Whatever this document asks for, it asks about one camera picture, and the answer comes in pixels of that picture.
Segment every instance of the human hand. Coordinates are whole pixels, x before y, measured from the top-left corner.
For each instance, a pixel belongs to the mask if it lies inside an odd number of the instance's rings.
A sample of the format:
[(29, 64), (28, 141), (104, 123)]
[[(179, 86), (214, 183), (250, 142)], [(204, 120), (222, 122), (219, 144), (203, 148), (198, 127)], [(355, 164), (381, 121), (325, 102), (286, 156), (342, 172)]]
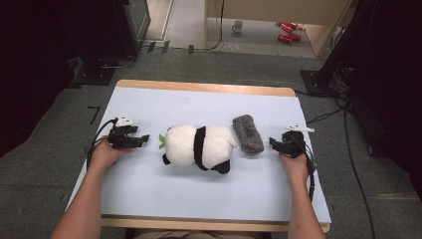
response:
[(308, 180), (308, 164), (307, 158), (301, 155), (291, 158), (284, 153), (279, 153), (279, 158), (283, 161), (292, 186), (307, 185)]
[(99, 169), (101, 172), (104, 172), (112, 166), (120, 156), (132, 151), (132, 148), (115, 149), (106, 139), (103, 139), (94, 149), (93, 156), (91, 157), (90, 169)]

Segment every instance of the white table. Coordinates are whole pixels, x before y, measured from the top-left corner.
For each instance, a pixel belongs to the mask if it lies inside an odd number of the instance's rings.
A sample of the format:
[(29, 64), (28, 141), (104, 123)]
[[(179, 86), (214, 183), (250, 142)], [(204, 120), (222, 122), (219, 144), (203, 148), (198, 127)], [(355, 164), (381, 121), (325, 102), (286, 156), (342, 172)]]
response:
[[(265, 150), (254, 157), (235, 148), (228, 174), (196, 165), (164, 165), (159, 134), (178, 124), (231, 126), (251, 115)], [(103, 226), (232, 231), (287, 231), (291, 190), (269, 137), (281, 140), (287, 125), (305, 124), (292, 89), (119, 81), (101, 125), (126, 115), (149, 141), (121, 158), (103, 181)], [(310, 138), (305, 139), (311, 146)], [(86, 173), (84, 166), (71, 201)], [(330, 217), (316, 172), (314, 209), (323, 229)]]

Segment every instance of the forearm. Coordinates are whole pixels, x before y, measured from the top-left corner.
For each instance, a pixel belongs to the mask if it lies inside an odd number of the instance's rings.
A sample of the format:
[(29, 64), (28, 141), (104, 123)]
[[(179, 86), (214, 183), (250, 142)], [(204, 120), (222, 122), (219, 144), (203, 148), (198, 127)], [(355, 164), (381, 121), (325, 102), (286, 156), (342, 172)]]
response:
[(305, 184), (292, 183), (292, 212), (290, 239), (325, 238), (317, 222), (313, 206)]
[(100, 238), (103, 174), (90, 168), (52, 238)]

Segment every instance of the red object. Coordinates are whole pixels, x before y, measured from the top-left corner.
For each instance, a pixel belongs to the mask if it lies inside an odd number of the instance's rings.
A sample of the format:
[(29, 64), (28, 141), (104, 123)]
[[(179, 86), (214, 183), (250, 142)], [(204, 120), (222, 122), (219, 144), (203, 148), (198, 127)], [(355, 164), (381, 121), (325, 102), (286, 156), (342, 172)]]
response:
[(279, 39), (279, 41), (282, 41), (282, 42), (285, 42), (285, 43), (291, 43), (293, 41), (292, 37), (285, 36), (285, 35), (282, 35), (282, 34), (279, 35), (278, 39)]
[(280, 27), (283, 30), (285, 30), (287, 33), (292, 33), (293, 32), (293, 28), (291, 26), (289, 26), (289, 24), (287, 24), (287, 23), (280, 24)]
[(293, 30), (298, 29), (298, 24), (297, 23), (286, 23), (288, 24)]
[(291, 37), (294, 41), (300, 41), (302, 38), (302, 35), (299, 34), (290, 34), (289, 37)]

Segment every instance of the wooden table edge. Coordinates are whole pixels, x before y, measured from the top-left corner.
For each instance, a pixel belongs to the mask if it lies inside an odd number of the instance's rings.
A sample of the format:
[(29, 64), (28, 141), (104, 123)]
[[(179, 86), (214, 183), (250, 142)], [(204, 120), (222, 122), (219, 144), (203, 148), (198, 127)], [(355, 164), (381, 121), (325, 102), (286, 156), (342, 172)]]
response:
[(259, 96), (275, 97), (295, 97), (295, 91), (291, 88), (277, 87), (256, 87), (240, 85), (220, 85), (205, 83), (181, 83), (181, 82), (161, 82), (144, 80), (120, 80), (116, 84), (122, 88), (143, 88), (172, 91), (208, 92), (208, 93), (231, 93), (249, 94)]
[[(175, 230), (210, 230), (210, 231), (256, 231), (287, 232), (289, 224), (276, 222), (230, 222), (230, 221), (187, 221), (165, 219), (102, 218), (102, 226), (124, 228), (151, 228)], [(320, 225), (323, 233), (329, 231), (329, 223)]]

